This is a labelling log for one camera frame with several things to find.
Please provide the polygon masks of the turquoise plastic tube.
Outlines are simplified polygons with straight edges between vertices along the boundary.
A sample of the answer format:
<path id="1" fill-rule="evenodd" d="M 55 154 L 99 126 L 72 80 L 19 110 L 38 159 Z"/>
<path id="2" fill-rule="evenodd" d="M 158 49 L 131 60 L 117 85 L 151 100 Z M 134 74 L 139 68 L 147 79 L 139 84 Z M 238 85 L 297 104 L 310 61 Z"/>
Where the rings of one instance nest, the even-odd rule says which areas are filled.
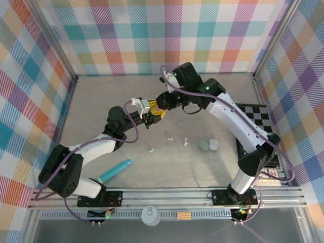
<path id="1" fill-rule="evenodd" d="M 118 165 L 116 165 L 115 167 L 113 167 L 112 169 L 110 169 L 109 171 L 105 172 L 101 176 L 95 178 L 94 180 L 97 181 L 97 182 L 100 182 L 100 183 L 104 183 L 107 180 L 109 180 L 112 177 L 114 177 L 115 175 L 117 175 L 118 173 L 120 173 L 122 170 L 124 170 L 131 163 L 132 163 L 132 160 L 131 159 L 122 161 L 121 163 L 119 163 Z"/>

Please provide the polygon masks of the black and white chessboard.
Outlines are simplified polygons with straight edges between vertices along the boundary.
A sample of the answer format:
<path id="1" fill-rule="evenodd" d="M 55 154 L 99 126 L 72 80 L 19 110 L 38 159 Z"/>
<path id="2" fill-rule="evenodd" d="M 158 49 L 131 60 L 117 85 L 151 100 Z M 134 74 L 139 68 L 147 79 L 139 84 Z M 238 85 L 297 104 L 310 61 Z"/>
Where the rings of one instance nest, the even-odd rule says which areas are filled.
<path id="1" fill-rule="evenodd" d="M 266 105 L 258 104 L 237 104 L 238 108 L 253 121 L 259 128 L 266 131 L 269 135 L 273 134 L 270 118 Z M 246 152 L 241 143 L 236 139 L 236 148 L 238 159 L 243 157 Z M 271 161 L 268 163 L 269 168 L 279 168 L 280 163 L 277 154 L 273 156 Z"/>

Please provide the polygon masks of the white round cap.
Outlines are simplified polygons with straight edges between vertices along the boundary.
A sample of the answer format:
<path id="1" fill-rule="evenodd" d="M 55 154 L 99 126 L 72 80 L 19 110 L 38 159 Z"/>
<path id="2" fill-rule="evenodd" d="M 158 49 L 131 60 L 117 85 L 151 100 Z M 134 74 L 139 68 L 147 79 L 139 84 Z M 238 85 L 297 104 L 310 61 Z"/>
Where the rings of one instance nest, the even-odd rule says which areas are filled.
<path id="1" fill-rule="evenodd" d="M 141 213 L 141 220 L 147 226 L 156 226 L 160 222 L 160 212 L 155 206 L 146 206 Z"/>

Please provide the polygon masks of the playing card box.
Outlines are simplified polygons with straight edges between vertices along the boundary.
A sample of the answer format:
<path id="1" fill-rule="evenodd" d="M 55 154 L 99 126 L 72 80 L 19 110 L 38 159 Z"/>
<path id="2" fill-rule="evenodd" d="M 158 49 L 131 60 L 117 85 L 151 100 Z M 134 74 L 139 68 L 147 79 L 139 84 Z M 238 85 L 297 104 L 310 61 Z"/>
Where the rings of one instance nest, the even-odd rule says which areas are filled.
<path id="1" fill-rule="evenodd" d="M 278 181 L 278 169 L 264 167 L 259 174 L 260 180 L 273 180 Z"/>

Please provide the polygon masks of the aluminium side rail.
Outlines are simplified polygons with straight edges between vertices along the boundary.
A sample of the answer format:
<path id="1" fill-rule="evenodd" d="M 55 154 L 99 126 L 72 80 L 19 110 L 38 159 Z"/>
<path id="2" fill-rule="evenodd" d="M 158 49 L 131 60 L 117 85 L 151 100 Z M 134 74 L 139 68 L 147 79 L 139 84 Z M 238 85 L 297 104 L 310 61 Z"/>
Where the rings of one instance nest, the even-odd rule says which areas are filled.
<path id="1" fill-rule="evenodd" d="M 73 94 L 74 94 L 77 83 L 78 83 L 78 76 L 76 77 L 76 79 L 72 79 L 70 81 L 70 84 L 68 86 L 67 93 L 66 93 L 66 96 L 65 96 L 65 99 L 64 99 L 64 102 L 63 102 L 63 106 L 62 106 L 62 109 L 61 109 L 60 117 L 58 119 L 58 128 L 54 132 L 54 140 L 51 143 L 48 155 L 50 155 L 53 148 L 56 145 L 58 145 L 60 140 L 61 140 L 63 129 L 64 129 L 64 126 L 65 126 L 65 122 L 66 122 L 68 112 L 69 112 L 69 107 L 70 107 L 72 97 L 73 97 Z"/>
<path id="2" fill-rule="evenodd" d="M 263 97 L 260 85 L 253 75 L 251 75 L 251 81 L 252 81 L 253 87 L 255 89 L 255 93 L 256 93 L 259 104 L 266 106 L 266 101 Z M 280 153 L 276 153 L 276 155 L 277 155 L 278 162 L 279 162 L 279 166 L 277 167 L 278 168 L 278 176 L 282 179 L 290 178 L 291 177 L 290 169 L 287 167 L 285 159 L 282 157 L 282 155 Z"/>

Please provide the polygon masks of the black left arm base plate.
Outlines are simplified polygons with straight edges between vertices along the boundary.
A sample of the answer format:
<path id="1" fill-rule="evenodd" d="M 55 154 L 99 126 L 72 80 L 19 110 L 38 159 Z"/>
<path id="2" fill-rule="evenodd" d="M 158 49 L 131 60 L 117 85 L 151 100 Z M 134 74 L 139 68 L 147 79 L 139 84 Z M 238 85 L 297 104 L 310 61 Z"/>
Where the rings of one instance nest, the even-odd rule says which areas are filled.
<path id="1" fill-rule="evenodd" d="M 79 208 L 100 208 L 100 207 L 121 207 L 123 200 L 122 191 L 102 191 L 96 198 L 79 196 L 77 207 Z"/>

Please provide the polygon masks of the aluminium rail frame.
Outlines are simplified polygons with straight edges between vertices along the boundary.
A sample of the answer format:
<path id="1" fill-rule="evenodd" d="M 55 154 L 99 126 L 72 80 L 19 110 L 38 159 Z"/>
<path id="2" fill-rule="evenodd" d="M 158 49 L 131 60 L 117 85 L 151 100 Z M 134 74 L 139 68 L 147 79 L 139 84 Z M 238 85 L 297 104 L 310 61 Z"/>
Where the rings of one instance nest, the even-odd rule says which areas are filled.
<path id="1" fill-rule="evenodd" d="M 197 187 L 197 188 L 171 188 L 171 187 L 133 187 L 133 188 L 111 188 L 111 191 L 122 191 L 121 209 L 143 209 L 146 206 L 155 206 L 158 209 L 211 209 L 226 208 L 238 209 L 252 206 L 257 207 L 252 200 L 238 205 L 213 205 L 212 190 L 216 187 Z M 53 195 L 47 199 L 36 201 L 35 193 L 28 208 L 30 210 L 61 210 L 65 209 L 65 202 L 71 209 L 81 210 L 77 206 L 78 197 L 72 195 L 63 199 L 58 195 Z M 297 208 L 305 207 L 306 199 L 300 187 L 261 187 L 261 191 L 256 190 L 256 196 L 261 208 Z"/>

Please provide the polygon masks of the aluminium corner post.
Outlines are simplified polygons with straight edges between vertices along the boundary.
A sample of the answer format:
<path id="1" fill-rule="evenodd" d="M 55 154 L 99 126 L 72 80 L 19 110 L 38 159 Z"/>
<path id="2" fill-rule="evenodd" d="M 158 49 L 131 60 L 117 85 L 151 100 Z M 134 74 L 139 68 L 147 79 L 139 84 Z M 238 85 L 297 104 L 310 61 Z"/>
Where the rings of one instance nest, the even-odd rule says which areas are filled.
<path id="1" fill-rule="evenodd" d="M 56 38 L 52 28 L 50 27 L 49 23 L 47 22 L 45 16 L 41 8 L 39 7 L 36 0 L 24 0 L 26 5 L 28 6 L 29 10 L 31 11 L 33 17 L 35 18 L 36 22 L 40 26 L 41 30 L 44 33 L 47 41 L 49 42 L 50 46 L 53 48 L 54 52 L 56 53 L 58 59 L 61 61 L 62 66 L 67 71 L 68 75 L 71 77 L 74 83 L 77 83 L 78 76 L 76 75 L 75 71 L 72 68 L 67 56 L 65 55 L 61 45 L 59 44 L 58 39 Z"/>
<path id="2" fill-rule="evenodd" d="M 302 0 L 277 1 L 265 27 L 265 32 L 260 39 L 262 47 L 257 48 L 258 56 L 251 67 L 251 74 L 255 82 L 259 79 L 301 2 Z"/>

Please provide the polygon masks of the small circuit board mount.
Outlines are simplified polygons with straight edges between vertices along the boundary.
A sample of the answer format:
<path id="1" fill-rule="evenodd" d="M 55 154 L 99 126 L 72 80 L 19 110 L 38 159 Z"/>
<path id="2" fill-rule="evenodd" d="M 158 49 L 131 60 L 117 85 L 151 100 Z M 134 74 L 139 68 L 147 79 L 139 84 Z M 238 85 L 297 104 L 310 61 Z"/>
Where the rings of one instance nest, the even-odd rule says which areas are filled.
<path id="1" fill-rule="evenodd" d="M 252 214 L 251 209 L 231 209 L 231 221 L 234 222 L 234 225 L 243 225 L 244 222 L 248 219 L 249 215 Z"/>
<path id="2" fill-rule="evenodd" d="M 116 213 L 116 208 L 110 208 L 104 211 L 98 210 L 88 210 L 87 218 L 92 223 L 92 226 L 98 224 L 99 226 L 105 222 L 105 220 L 110 219 Z"/>

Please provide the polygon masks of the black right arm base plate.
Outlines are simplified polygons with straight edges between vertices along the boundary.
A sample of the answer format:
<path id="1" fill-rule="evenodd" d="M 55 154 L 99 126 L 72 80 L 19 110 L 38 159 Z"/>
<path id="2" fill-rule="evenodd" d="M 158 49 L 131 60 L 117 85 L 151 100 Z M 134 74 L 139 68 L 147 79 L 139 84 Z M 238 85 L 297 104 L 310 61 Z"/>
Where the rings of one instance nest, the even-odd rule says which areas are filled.
<path id="1" fill-rule="evenodd" d="M 214 206 L 257 205 L 257 195 L 254 189 L 248 189 L 243 194 L 234 190 L 216 189 L 211 191 L 211 199 Z"/>

